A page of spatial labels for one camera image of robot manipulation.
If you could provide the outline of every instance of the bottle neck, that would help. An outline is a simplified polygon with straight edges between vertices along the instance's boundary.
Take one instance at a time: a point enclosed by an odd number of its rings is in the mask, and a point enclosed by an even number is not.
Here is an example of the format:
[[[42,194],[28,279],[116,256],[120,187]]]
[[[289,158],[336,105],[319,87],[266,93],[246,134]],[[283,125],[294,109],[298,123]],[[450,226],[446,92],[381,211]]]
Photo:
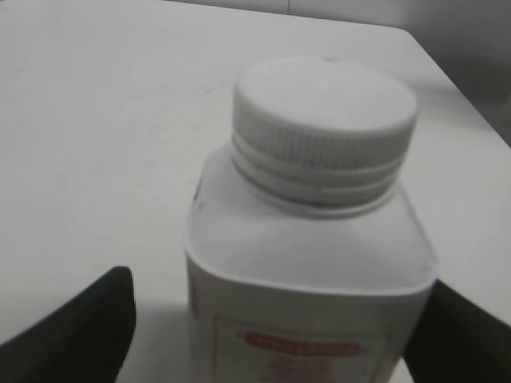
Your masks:
[[[361,208],[380,204],[392,194],[401,161],[377,169],[371,174],[318,172],[294,168],[289,164],[275,166],[233,137],[231,158],[237,171],[252,184],[289,203],[330,209]]]

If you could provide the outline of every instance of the white plastic bottle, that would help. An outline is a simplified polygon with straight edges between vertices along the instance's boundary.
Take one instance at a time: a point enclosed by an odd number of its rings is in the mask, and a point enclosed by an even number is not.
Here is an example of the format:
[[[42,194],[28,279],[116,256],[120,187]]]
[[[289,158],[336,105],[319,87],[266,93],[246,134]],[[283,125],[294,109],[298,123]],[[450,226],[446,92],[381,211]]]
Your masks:
[[[384,383],[436,276],[397,181],[399,81],[289,58],[240,76],[185,236],[193,383]]]

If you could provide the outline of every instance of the white screw cap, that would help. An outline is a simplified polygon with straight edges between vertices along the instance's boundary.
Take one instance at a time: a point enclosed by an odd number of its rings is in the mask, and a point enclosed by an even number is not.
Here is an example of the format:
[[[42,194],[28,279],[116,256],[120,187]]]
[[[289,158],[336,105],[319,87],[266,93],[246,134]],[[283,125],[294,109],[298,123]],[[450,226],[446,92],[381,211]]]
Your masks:
[[[266,61],[236,83],[233,160],[285,199],[367,203],[394,183],[417,111],[404,84],[352,61]]]

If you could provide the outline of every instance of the white table surface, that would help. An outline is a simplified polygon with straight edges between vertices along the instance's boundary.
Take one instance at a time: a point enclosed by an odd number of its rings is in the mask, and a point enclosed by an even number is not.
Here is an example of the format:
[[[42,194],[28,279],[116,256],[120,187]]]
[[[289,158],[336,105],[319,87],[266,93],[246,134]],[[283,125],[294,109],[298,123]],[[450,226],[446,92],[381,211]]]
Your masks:
[[[180,233],[240,68],[349,57],[422,108],[404,184],[441,277],[511,323],[511,153],[400,30],[157,0],[0,2],[0,341],[118,264],[139,323],[119,382],[182,382]],[[410,378],[400,366],[394,383]]]

